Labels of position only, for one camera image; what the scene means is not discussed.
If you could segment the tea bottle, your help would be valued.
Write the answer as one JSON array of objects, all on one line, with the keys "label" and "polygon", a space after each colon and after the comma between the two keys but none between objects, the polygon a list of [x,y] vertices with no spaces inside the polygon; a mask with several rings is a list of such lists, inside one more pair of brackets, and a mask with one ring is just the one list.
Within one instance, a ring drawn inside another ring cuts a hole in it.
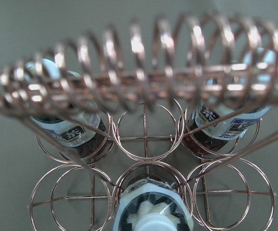
[{"label": "tea bottle", "polygon": [[[57,79],[61,77],[60,70],[53,61],[42,59],[42,62],[51,78]],[[25,66],[33,74],[36,73],[36,66],[33,62],[28,62]],[[102,145],[105,139],[103,135],[76,123],[62,120],[54,116],[31,116],[30,118],[35,124],[45,130],[46,133],[50,134],[54,140],[68,148],[75,149],[80,158],[89,156],[99,147],[100,149],[95,153],[96,155],[100,154],[105,149],[105,144]],[[106,127],[99,114],[81,112],[73,116],[73,118],[93,128],[98,128],[106,132]]]},{"label": "tea bottle", "polygon": [[[256,124],[271,108],[271,106],[266,106],[235,115],[232,118],[186,136],[182,143],[193,154],[209,155],[202,147],[217,152],[228,142],[242,138],[248,128]],[[216,108],[210,109],[201,101],[196,109],[188,116],[189,130],[201,127],[233,112],[234,110],[223,104],[219,104]]]},{"label": "tea bottle", "polygon": [[113,231],[192,231],[194,222],[172,185],[145,178],[122,193]]}]

